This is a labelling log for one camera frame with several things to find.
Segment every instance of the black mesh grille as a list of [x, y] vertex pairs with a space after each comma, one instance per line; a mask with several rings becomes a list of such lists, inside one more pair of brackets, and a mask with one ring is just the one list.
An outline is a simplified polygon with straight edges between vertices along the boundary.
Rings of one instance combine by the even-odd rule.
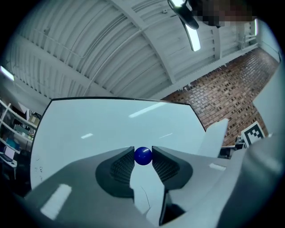
[[130, 175], [134, 169], [134, 152], [129, 152], [113, 162], [110, 169], [111, 176], [120, 183], [130, 184]]
[[162, 182], [167, 181], [178, 173], [180, 167], [175, 161], [160, 153], [152, 153], [152, 156], [152, 166]]

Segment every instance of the fluorescent light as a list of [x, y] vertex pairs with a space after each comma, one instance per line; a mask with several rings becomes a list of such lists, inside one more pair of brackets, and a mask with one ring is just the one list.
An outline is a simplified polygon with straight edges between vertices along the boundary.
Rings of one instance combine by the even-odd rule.
[[257, 19], [255, 19], [255, 20], [254, 20], [254, 29], [255, 29], [255, 31], [254, 31], [254, 35], [256, 35], [256, 36], [257, 36], [257, 34], [258, 34]]
[[90, 136], [92, 136], [93, 134], [89, 133], [89, 134], [86, 134], [86, 135], [83, 135], [81, 138], [88, 138]]
[[186, 32], [188, 33], [188, 37], [190, 38], [191, 48], [193, 51], [198, 51], [201, 49], [200, 40], [198, 37], [197, 30], [191, 29], [186, 24]]
[[0, 67], [1, 72], [10, 80], [14, 81], [15, 77], [9, 71], [7, 71], [3, 66]]
[[148, 112], [148, 111], [151, 111], [151, 110], [156, 109], [156, 108], [158, 108], [158, 107], [160, 107], [160, 106], [163, 106], [163, 105], [165, 105], [164, 102], [162, 102], [162, 103], [157, 103], [157, 104], [155, 104], [155, 105], [152, 105], [152, 106], [149, 106], [149, 107], [147, 107], [147, 108], [145, 108], [145, 109], [142, 109], [142, 110], [140, 110], [140, 111], [138, 111], [138, 112], [135, 112], [135, 113], [129, 115], [129, 117], [130, 117], [130, 118], [134, 118], [134, 117], [136, 117], [136, 116], [139, 116], [139, 115], [141, 115], [141, 114], [143, 114], [143, 113], [146, 113], [146, 112]]
[[183, 0], [170, 0], [170, 1], [173, 2], [175, 6], [181, 6], [184, 3]]

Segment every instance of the cable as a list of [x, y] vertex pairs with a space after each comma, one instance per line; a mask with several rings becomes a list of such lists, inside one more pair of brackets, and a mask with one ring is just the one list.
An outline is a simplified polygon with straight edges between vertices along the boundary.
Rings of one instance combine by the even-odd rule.
[[[143, 189], [143, 187], [141, 186], [141, 188]], [[147, 197], [147, 193], [146, 193], [146, 191], [143, 189], [143, 191], [144, 191], [144, 193], [146, 194], [146, 197]], [[148, 197], [147, 197], [147, 202], [148, 202]], [[149, 206], [149, 208], [151, 208], [151, 206], [150, 206], [150, 202], [148, 202], [148, 206]]]

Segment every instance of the brick wall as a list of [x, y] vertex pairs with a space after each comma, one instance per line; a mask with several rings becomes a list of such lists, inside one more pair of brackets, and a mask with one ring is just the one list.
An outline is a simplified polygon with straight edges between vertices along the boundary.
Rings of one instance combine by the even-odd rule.
[[258, 121], [265, 135], [264, 122], [253, 105], [275, 72], [278, 63], [265, 51], [255, 49], [178, 90], [163, 100], [188, 103], [203, 126], [228, 118], [224, 146], [234, 145], [240, 132]]

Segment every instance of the blue ball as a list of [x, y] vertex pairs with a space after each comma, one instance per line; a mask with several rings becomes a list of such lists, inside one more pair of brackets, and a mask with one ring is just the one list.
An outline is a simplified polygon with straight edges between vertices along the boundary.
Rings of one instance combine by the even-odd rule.
[[142, 166], [149, 164], [152, 160], [151, 150], [146, 147], [139, 147], [134, 152], [134, 160]]

